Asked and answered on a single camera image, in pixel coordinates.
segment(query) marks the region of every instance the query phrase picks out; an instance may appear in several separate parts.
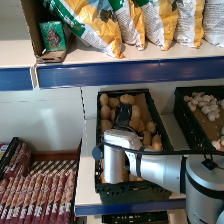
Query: cardboard box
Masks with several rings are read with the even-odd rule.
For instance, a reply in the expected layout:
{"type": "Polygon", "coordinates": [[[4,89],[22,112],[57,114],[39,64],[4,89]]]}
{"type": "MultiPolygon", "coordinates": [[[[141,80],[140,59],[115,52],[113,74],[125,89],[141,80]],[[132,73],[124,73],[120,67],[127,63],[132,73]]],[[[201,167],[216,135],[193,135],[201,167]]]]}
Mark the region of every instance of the cardboard box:
{"type": "Polygon", "coordinates": [[[67,50],[74,40],[74,35],[70,33],[69,41],[65,51],[44,52],[45,46],[41,35],[39,23],[60,20],[53,16],[38,0],[20,0],[23,13],[26,19],[27,29],[33,45],[34,55],[37,63],[62,62],[67,54],[67,50]]]}

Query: white shelf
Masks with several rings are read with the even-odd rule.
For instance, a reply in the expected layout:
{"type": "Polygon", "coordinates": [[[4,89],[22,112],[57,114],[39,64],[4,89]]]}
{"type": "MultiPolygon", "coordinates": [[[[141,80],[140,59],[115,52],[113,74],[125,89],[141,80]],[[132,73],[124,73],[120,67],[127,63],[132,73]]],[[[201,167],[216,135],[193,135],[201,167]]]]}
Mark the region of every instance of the white shelf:
{"type": "Polygon", "coordinates": [[[72,43],[63,65],[224,56],[224,48],[215,47],[205,40],[202,40],[200,49],[182,46],[175,41],[168,51],[161,51],[160,47],[148,41],[146,49],[143,51],[138,51],[136,47],[127,44],[124,44],[124,49],[125,57],[116,59],[107,56],[98,49],[86,47],[80,40],[76,39],[72,43]]]}
{"type": "MultiPolygon", "coordinates": [[[[162,115],[162,121],[175,150],[189,149],[186,140],[173,114],[162,115]]],[[[95,160],[92,149],[96,146],[96,119],[85,120],[79,171],[76,188],[75,207],[103,206],[100,195],[95,192],[95,160]]],[[[172,194],[170,199],[185,198],[185,195],[172,194]]]]}
{"type": "Polygon", "coordinates": [[[0,20],[0,68],[32,67],[36,63],[23,18],[0,20]]]}

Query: yellow snack bag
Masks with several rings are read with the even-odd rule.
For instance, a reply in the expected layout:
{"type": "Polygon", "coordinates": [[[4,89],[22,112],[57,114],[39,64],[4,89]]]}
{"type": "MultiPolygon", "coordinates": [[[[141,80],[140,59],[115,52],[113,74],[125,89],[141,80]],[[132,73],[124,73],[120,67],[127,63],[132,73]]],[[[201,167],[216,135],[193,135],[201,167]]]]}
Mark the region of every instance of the yellow snack bag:
{"type": "Polygon", "coordinates": [[[108,0],[40,1],[83,42],[112,57],[123,57],[120,28],[108,0]]]}

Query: black tray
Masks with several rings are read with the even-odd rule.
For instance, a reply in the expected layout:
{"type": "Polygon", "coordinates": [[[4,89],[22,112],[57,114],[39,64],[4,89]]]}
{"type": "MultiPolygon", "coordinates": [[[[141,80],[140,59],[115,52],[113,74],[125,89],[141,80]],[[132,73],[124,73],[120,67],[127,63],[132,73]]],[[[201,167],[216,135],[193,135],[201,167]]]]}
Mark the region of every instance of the black tray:
{"type": "Polygon", "coordinates": [[[207,135],[194,116],[193,112],[184,101],[184,96],[191,96],[193,92],[205,92],[206,95],[224,99],[223,86],[194,86],[194,87],[177,87],[175,90],[174,115],[186,138],[191,150],[216,150],[207,135]]]}
{"type": "Polygon", "coordinates": [[[167,212],[145,212],[117,215],[103,215],[102,223],[105,224],[167,224],[169,223],[167,212]]]}
{"type": "MultiPolygon", "coordinates": [[[[157,112],[154,101],[149,93],[148,89],[138,89],[138,90],[127,90],[127,91],[110,91],[110,92],[100,92],[97,97],[97,128],[96,128],[96,142],[97,144],[101,141],[100,136],[100,104],[99,97],[101,94],[106,93],[108,97],[119,97],[123,94],[129,95],[139,95],[144,93],[148,110],[152,117],[152,120],[157,125],[157,133],[161,135],[163,150],[173,151],[173,146],[170,143],[166,130],[163,126],[161,118],[157,112]]],[[[149,181],[131,181],[123,182],[119,184],[108,184],[101,183],[100,175],[102,173],[100,162],[95,163],[95,191],[100,194],[101,200],[104,204],[113,203],[138,203],[147,201],[159,201],[168,200],[172,194],[170,191],[158,186],[157,184],[151,183],[149,181]]]]}
{"type": "Polygon", "coordinates": [[[0,179],[2,179],[5,167],[9,164],[12,156],[14,155],[16,148],[19,144],[18,137],[14,137],[12,141],[10,142],[7,150],[5,151],[3,157],[0,160],[0,179]]]}

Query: white snack bag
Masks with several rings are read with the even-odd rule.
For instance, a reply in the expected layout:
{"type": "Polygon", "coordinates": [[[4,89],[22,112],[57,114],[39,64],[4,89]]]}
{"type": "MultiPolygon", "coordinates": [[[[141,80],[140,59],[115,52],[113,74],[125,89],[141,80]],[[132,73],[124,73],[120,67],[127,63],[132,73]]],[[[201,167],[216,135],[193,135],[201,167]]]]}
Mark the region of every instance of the white snack bag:
{"type": "Polygon", "coordinates": [[[218,47],[224,47],[224,1],[206,0],[203,19],[205,39],[218,47]]]}
{"type": "Polygon", "coordinates": [[[121,30],[122,40],[135,45],[138,50],[145,48],[145,25],[143,13],[137,0],[109,0],[121,30]]]}
{"type": "Polygon", "coordinates": [[[189,47],[199,48],[204,36],[202,12],[205,0],[177,0],[178,20],[174,39],[189,47]]]}
{"type": "Polygon", "coordinates": [[[138,0],[143,12],[146,37],[161,50],[168,50],[177,24],[178,12],[174,0],[138,0]]]}

